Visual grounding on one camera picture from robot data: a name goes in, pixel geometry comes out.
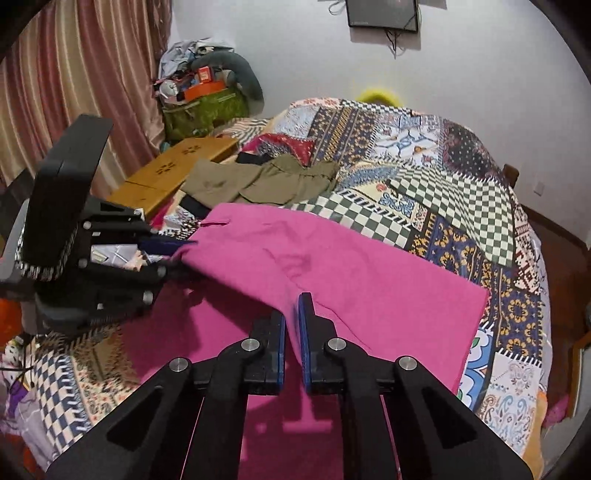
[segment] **floor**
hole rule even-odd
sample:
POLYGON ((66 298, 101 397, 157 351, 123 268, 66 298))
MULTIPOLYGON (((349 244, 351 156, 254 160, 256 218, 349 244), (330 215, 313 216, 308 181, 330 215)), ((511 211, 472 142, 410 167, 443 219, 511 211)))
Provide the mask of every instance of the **floor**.
POLYGON ((548 384, 548 405, 569 391, 570 348, 586 333, 584 309, 591 300, 591 272, 587 258, 575 244, 546 227, 531 222, 542 240, 548 272, 554 359, 548 384))

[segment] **green bag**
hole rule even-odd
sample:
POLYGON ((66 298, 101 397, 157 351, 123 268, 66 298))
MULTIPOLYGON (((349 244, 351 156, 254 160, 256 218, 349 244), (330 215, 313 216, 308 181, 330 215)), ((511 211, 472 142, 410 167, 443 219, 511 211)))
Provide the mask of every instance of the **green bag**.
POLYGON ((163 106, 166 140, 178 142, 187 137, 205 137, 215 127, 233 118, 248 116, 244 95, 235 88, 196 98, 181 106, 163 106))

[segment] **gray stuffed toy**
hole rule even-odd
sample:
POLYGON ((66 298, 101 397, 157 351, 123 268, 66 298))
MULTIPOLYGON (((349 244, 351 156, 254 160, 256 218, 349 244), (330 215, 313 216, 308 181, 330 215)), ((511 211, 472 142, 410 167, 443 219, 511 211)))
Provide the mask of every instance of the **gray stuffed toy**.
POLYGON ((213 51, 193 60, 191 70, 196 72, 201 67, 220 67, 231 70, 233 75, 226 78, 226 85, 240 84, 242 93, 249 99, 263 101, 261 84, 256 79, 250 64, 237 53, 231 51, 213 51))

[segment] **patchwork quilt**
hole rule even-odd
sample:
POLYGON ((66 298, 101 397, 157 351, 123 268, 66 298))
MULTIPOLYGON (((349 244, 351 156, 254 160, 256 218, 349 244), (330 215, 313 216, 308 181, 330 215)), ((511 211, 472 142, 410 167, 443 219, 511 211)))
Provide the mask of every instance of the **patchwork quilt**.
MULTIPOLYGON (((478 137, 438 116, 332 98, 295 102, 273 125, 273 133, 313 140, 312 164, 340 163, 333 192, 285 208, 338 222, 489 290, 457 396, 539 477, 551 365, 545 267, 523 208, 478 137)), ((235 130, 242 135, 240 125, 235 130)), ((178 207, 164 233, 188 238, 196 228, 178 207)), ((34 373, 48 436, 61 453, 137 381, 117 327, 56 342, 34 373)))

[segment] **white wall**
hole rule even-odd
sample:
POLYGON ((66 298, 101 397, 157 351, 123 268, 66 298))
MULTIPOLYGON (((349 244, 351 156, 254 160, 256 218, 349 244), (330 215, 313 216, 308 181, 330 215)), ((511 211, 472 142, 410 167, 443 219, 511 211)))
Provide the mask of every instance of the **white wall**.
POLYGON ((178 31, 177 16, 173 11, 172 21, 170 22, 170 35, 168 36, 168 47, 170 48, 176 42, 179 42, 181 40, 181 34, 178 31))
POLYGON ((529 0, 421 0, 420 36, 397 59, 381 30, 350 29, 330 1, 174 0, 180 37, 236 45, 264 115, 310 96, 392 89, 412 108, 471 127, 498 164, 521 171, 521 201, 583 240, 591 228, 591 86, 529 0), (533 193, 545 183, 542 197, 533 193))

